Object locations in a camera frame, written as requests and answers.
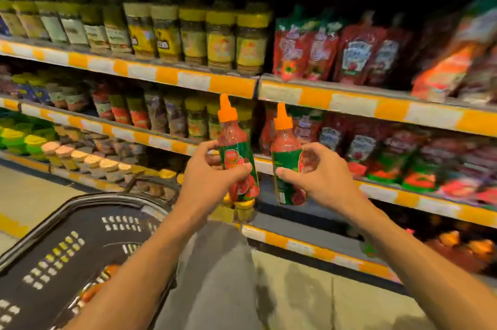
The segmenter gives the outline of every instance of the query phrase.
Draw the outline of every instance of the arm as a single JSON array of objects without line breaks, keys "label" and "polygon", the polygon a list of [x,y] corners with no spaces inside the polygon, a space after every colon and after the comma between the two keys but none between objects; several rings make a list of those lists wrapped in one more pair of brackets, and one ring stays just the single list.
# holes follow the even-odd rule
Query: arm
[{"label": "arm", "polygon": [[145,330],[158,300],[191,236],[227,193],[246,177],[250,163],[220,170],[219,157],[207,157],[216,141],[200,144],[185,170],[174,209],[65,330]]},{"label": "arm", "polygon": [[364,198],[346,162],[335,152],[318,143],[305,145],[303,150],[314,166],[317,163],[316,169],[296,173],[279,168],[278,176],[356,226],[439,329],[496,328],[497,297],[487,286],[397,226]]}]

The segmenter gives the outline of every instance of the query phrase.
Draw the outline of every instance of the hand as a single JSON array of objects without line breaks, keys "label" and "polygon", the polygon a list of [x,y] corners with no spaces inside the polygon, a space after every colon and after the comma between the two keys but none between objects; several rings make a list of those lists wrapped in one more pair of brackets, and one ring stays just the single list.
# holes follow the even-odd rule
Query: hand
[{"label": "hand", "polygon": [[302,146],[304,169],[297,173],[278,168],[276,174],[282,180],[304,189],[321,206],[328,207],[357,222],[362,214],[378,209],[367,199],[355,184],[347,163],[336,152],[319,143]]},{"label": "hand", "polygon": [[228,188],[252,171],[252,164],[237,165],[223,170],[219,155],[208,155],[217,141],[201,143],[185,169],[185,176],[173,212],[188,216],[196,231],[221,201]]}]

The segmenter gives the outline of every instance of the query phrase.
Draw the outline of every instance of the green bottle label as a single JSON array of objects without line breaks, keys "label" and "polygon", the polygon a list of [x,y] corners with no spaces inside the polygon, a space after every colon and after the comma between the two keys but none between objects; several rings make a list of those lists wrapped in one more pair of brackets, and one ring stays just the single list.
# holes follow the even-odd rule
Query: green bottle label
[{"label": "green bottle label", "polygon": [[291,152],[273,152],[273,173],[274,173],[274,188],[278,203],[299,206],[306,202],[306,193],[299,187],[283,181],[276,175],[276,169],[279,167],[301,172],[304,163],[301,160],[302,150]]},{"label": "green bottle label", "polygon": [[252,171],[242,182],[235,183],[229,189],[232,202],[245,202],[259,195],[259,181],[255,171],[252,149],[248,142],[219,147],[219,155],[224,169],[231,169],[238,164],[251,163]]}]

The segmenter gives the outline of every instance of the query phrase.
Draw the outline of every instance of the plastic squeeze bottle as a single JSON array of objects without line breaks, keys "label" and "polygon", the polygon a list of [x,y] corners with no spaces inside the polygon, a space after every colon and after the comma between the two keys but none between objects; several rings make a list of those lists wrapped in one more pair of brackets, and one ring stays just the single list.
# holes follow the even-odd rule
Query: plastic squeeze bottle
[{"label": "plastic squeeze bottle", "polygon": [[301,172],[304,167],[302,145],[293,135],[292,118],[286,115],[285,103],[278,103],[278,113],[274,119],[276,139],[271,144],[274,186],[278,203],[299,206],[306,202],[306,193],[299,187],[283,181],[276,175],[279,167]]},{"label": "plastic squeeze bottle", "polygon": [[225,93],[221,94],[220,106],[218,118],[222,128],[218,142],[224,169],[233,168],[238,164],[252,164],[252,172],[248,177],[233,184],[228,191],[232,202],[245,202],[259,194],[259,181],[252,149],[247,141],[247,134],[238,125],[237,110],[231,106],[228,95]]}]

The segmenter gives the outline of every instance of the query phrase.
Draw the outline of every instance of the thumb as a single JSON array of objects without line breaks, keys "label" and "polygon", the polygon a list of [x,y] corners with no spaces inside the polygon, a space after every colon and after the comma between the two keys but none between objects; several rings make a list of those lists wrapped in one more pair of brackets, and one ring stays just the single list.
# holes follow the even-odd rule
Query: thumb
[{"label": "thumb", "polygon": [[228,183],[231,185],[237,181],[240,181],[241,179],[244,179],[246,176],[250,174],[251,171],[252,171],[252,164],[245,163],[234,166],[231,169],[224,170],[223,174],[228,180]]},{"label": "thumb", "polygon": [[304,190],[306,189],[302,174],[295,172],[295,170],[287,168],[277,168],[276,175],[285,182],[297,185]]}]

